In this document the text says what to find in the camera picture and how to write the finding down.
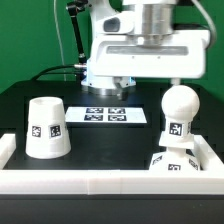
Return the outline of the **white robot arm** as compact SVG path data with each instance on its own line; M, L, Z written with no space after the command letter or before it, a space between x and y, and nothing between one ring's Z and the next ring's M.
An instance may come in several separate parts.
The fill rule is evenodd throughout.
M83 89L122 98L137 78L169 78L178 84L203 76L216 27L201 3L190 0L208 27L175 29L173 9L179 1L123 0L117 12L109 0L90 0L93 42Z

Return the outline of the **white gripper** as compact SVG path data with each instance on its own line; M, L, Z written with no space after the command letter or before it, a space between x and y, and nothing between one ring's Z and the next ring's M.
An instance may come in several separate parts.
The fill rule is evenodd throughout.
M114 78L119 100L126 100L131 85L128 78L200 78L205 73L207 30L177 30L158 46L137 46L127 35L103 35L92 44L88 70L95 76Z

